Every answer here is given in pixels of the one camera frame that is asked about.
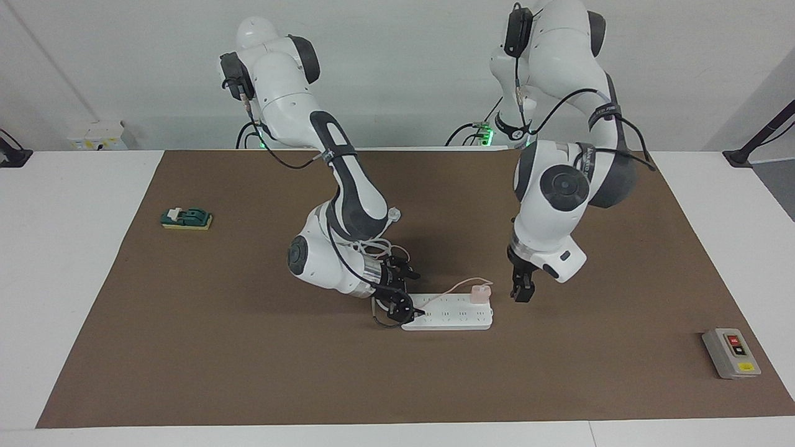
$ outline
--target wall outlet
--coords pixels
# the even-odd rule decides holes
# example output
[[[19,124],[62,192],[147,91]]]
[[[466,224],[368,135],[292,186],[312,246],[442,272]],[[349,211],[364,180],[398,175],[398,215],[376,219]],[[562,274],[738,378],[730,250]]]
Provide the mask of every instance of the wall outlet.
[[[120,122],[108,121],[74,129],[68,136],[74,150],[128,150],[131,138]]]

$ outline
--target gray switch box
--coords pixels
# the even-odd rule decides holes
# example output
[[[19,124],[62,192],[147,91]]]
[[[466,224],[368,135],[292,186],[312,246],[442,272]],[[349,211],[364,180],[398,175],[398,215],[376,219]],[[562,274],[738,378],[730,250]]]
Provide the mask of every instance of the gray switch box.
[[[713,329],[702,335],[701,339],[720,377],[745,379],[762,374],[739,329]]]

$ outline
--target black wrist strap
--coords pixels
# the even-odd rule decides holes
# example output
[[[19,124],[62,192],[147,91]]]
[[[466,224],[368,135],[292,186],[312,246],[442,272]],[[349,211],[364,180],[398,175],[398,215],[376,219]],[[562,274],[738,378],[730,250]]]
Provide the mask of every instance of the black wrist strap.
[[[607,121],[611,120],[612,116],[621,116],[621,107],[616,103],[607,103],[603,106],[596,108],[594,113],[588,119],[588,129],[593,129],[597,121],[604,118]]]
[[[508,135],[508,139],[512,141],[521,140],[525,134],[530,133],[530,123],[528,122],[523,127],[513,127],[510,124],[505,124],[499,117],[499,112],[497,112],[497,116],[494,117],[494,124],[497,126],[500,132],[503,132],[505,135]]]

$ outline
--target black stand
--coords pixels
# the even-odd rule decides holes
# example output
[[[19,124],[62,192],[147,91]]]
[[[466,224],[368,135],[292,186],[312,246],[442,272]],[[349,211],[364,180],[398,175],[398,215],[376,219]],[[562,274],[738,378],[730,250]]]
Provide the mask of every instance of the black stand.
[[[14,149],[6,140],[0,138],[0,154],[6,157],[5,161],[0,161],[0,168],[21,168],[28,162],[33,155],[32,150]]]
[[[784,124],[789,117],[795,115],[795,101],[790,101],[784,110],[779,112],[775,118],[767,123],[762,130],[759,131],[754,137],[746,143],[741,149],[738,150],[724,150],[723,156],[729,161],[729,164],[735,168],[753,168],[754,166],[748,162],[748,157],[756,148],[759,147],[773,132],[776,131],[782,124]]]

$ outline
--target green sponge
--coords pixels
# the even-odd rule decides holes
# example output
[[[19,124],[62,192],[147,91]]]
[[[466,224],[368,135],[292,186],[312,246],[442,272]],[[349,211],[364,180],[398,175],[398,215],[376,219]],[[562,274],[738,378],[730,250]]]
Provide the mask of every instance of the green sponge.
[[[160,216],[160,225],[173,230],[207,230],[212,214],[201,208],[172,208]]]

